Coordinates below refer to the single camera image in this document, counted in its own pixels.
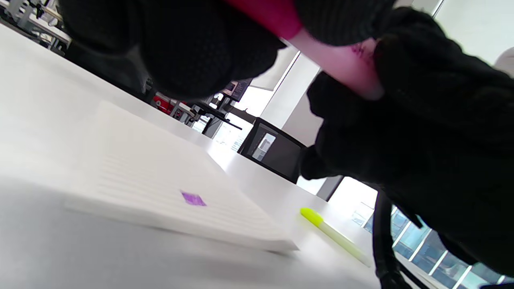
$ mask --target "yellow highlighter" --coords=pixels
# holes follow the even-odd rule
[[[361,261],[362,264],[371,267],[371,261],[369,258],[355,245],[354,242],[350,241],[343,234],[336,231],[323,221],[323,217],[320,216],[316,211],[309,208],[301,208],[300,214],[304,216],[309,222],[318,227],[323,233],[329,236],[334,242],[343,247],[348,253],[352,254],[353,257]]]

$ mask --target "highlighter cap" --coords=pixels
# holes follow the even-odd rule
[[[225,0],[225,2],[285,40],[293,38],[302,28],[293,0]]]
[[[316,227],[319,227],[323,223],[323,217],[312,209],[301,208],[300,214],[309,220],[309,222],[313,223]]]

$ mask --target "pink tube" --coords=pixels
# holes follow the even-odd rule
[[[273,34],[287,40],[316,62],[327,74],[365,99],[376,100],[383,88],[375,72],[375,41],[352,46],[330,46],[314,39],[303,29],[293,0],[225,0]]]

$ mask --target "purple sticker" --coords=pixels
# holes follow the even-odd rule
[[[189,205],[206,206],[206,204],[204,203],[204,200],[202,200],[199,195],[186,193],[184,191],[180,191],[180,192],[182,193],[184,200],[186,200],[186,203],[188,203]]]

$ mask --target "red object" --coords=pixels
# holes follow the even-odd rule
[[[153,98],[155,104],[157,105],[157,109],[164,112],[165,114],[171,114],[174,105],[170,104],[170,99],[164,95],[156,94]]]
[[[293,0],[225,0],[278,37],[296,36],[302,23]]]

